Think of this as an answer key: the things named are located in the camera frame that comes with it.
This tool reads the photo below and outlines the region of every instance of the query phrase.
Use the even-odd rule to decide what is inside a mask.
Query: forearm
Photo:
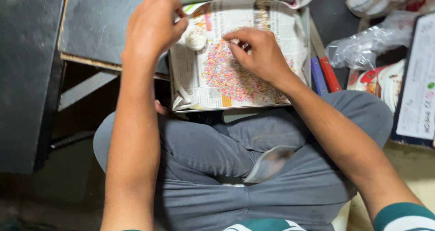
[[[371,218],[388,202],[420,204],[375,141],[349,118],[316,95],[294,74],[287,74],[275,86],[287,96],[328,156],[357,186],[366,200]]]
[[[124,64],[121,89],[118,98],[111,145],[106,171],[105,218],[102,230],[115,230],[117,223],[109,224],[114,208],[143,210],[122,217],[134,223],[131,229],[152,228],[155,182],[160,160],[160,140],[157,114],[154,106],[154,83],[152,74],[130,72],[137,64]],[[155,66],[155,59],[141,64]]]

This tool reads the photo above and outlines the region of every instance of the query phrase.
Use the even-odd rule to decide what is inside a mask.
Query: red knife handle
[[[329,92],[334,93],[341,91],[340,84],[335,77],[334,71],[332,70],[331,64],[329,63],[328,57],[319,58],[320,67],[325,77],[326,85],[328,85]]]

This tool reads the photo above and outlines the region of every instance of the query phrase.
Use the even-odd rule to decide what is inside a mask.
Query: grey pants
[[[323,99],[383,147],[392,114],[381,100],[357,91]],[[158,119],[161,161],[155,215],[168,230],[219,231],[248,218],[282,218],[307,230],[332,231],[331,221],[356,195],[355,186],[292,107],[229,123],[229,137],[204,124],[160,115]],[[104,170],[113,122],[114,113],[94,138],[95,156]],[[246,177],[258,157],[277,145],[295,147],[296,153],[274,178],[242,188],[215,180],[215,176]]]

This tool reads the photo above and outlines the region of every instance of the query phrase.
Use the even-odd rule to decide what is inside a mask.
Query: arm
[[[243,29],[223,38],[239,39],[239,45],[230,43],[234,57],[286,95],[324,151],[356,185],[372,221],[382,208],[393,203],[422,205],[378,145],[291,72],[273,33]],[[245,43],[251,46],[251,55],[240,48]]]
[[[160,161],[160,139],[154,103],[157,59],[187,27],[176,24],[176,0],[144,0],[131,15],[123,73],[106,171],[102,231],[154,230],[153,204]]]

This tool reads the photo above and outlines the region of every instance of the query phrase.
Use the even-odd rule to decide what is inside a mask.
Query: knife handle
[[[326,85],[329,87],[331,93],[341,91],[340,84],[335,77],[334,71],[332,70],[331,64],[329,63],[328,57],[322,57],[319,59],[320,67],[322,68],[323,75],[325,77]]]
[[[311,73],[313,74],[314,83],[316,84],[317,94],[322,96],[328,93],[328,88],[323,78],[322,70],[320,69],[319,59],[311,58]]]

